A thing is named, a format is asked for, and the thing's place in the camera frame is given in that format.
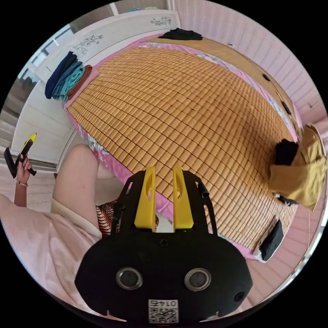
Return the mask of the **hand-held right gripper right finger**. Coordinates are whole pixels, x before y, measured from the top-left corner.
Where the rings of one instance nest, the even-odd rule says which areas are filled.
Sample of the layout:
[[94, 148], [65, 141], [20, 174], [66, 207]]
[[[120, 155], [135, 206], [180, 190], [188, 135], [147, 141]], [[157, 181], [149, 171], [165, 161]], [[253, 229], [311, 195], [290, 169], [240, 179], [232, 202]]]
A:
[[191, 229], [194, 225], [182, 167], [173, 168], [173, 228]]

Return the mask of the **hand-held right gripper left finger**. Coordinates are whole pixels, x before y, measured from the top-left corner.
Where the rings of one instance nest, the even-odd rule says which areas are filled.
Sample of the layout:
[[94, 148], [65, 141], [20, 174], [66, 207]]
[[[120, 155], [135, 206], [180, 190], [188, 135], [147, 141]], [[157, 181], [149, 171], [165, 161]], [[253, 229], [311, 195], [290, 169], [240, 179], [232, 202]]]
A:
[[134, 225], [138, 229], [156, 232], [155, 167], [145, 170]]

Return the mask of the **person's left hand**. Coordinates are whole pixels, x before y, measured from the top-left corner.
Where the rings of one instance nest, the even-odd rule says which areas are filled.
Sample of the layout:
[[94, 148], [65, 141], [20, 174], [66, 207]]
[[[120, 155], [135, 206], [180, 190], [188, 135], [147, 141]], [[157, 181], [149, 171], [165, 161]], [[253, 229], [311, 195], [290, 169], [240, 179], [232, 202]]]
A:
[[28, 170], [31, 168], [32, 168], [32, 165], [31, 165], [28, 157], [25, 157], [23, 162], [19, 161], [17, 175], [16, 175], [17, 181], [19, 181], [23, 184], [27, 184], [28, 179], [30, 177], [30, 172]]

